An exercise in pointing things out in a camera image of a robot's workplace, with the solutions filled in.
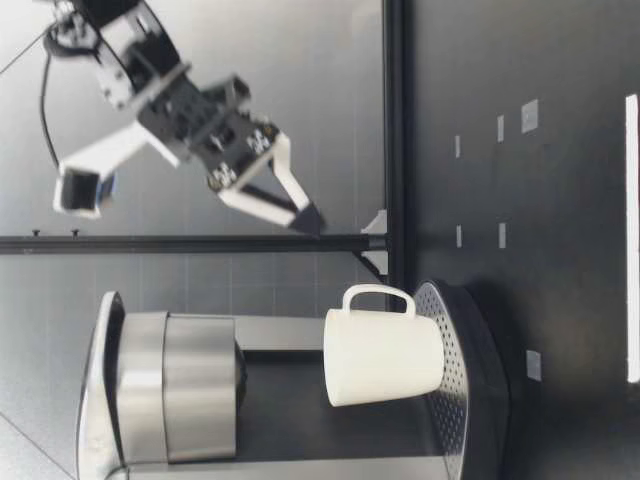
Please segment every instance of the stainless steel cylinder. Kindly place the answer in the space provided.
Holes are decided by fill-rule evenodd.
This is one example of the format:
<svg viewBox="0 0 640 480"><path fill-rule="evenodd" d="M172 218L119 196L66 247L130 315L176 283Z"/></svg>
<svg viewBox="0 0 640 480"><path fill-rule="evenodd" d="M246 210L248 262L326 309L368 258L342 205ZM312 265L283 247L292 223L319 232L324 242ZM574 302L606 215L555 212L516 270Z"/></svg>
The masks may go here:
<svg viewBox="0 0 640 480"><path fill-rule="evenodd" d="M127 465L233 457L233 319L127 315L118 355L116 403Z"/></svg>
<svg viewBox="0 0 640 480"><path fill-rule="evenodd" d="M169 462L235 455L233 320L168 318L164 418Z"/></svg>

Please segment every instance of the coffee machine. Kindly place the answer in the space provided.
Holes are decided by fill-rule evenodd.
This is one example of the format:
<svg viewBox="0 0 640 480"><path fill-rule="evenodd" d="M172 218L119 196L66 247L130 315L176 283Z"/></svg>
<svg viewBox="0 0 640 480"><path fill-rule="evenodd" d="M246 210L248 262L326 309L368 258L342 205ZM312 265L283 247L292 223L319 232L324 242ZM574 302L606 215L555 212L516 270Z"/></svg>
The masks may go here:
<svg viewBox="0 0 640 480"><path fill-rule="evenodd" d="M106 294L78 416L79 480L495 478L508 395L490 334L463 289L428 282L415 299L443 334L440 388L332 408L322 320L132 314Z"/></svg>

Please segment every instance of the black metal bar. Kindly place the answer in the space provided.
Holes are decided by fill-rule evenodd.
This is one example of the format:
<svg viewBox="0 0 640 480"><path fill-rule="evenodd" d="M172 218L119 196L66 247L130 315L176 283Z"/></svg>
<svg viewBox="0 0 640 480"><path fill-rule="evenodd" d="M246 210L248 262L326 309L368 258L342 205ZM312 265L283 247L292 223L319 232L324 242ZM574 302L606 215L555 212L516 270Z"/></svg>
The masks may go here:
<svg viewBox="0 0 640 480"><path fill-rule="evenodd" d="M0 255L364 252L385 250L384 236L0 237Z"/></svg>
<svg viewBox="0 0 640 480"><path fill-rule="evenodd" d="M405 136L404 136L404 0L383 0L385 165L389 215L389 284L406 288Z"/></svg>

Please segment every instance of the gray wall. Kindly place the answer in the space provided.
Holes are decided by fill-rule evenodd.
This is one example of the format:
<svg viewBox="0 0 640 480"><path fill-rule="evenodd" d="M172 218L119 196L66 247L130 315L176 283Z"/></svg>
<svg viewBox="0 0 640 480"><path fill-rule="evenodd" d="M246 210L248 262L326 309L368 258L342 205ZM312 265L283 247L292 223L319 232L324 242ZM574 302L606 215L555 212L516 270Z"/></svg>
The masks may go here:
<svg viewBox="0 0 640 480"><path fill-rule="evenodd" d="M294 172L330 232L366 226L383 207L380 2L150 3L197 83L232 72L249 82L252 109L291 136ZM0 17L0 65L50 18L42 4L12 2ZM223 207L198 165L175 172L150 150L124 167L102 221L54 215L37 118L43 61L35 49L0 78L0 235L283 233ZM61 155L132 119L103 103L85 62L54 63L48 112ZM81 375L105 291L120 290L131 311L321 317L347 286L371 280L348 254L0 258L0 477L65 478L55 463L75 475Z"/></svg>

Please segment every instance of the white bracket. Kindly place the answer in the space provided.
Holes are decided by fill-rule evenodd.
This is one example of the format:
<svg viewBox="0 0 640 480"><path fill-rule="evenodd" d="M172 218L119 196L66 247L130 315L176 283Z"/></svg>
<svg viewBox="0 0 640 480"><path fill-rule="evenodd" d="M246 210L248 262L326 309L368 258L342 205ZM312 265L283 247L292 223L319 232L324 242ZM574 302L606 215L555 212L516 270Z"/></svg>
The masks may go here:
<svg viewBox="0 0 640 480"><path fill-rule="evenodd" d="M367 235L386 235L387 229L387 211L380 210L373 221L363 229L361 233ZM362 256L369 260L376 267L380 275L389 275L389 252L362 252Z"/></svg>

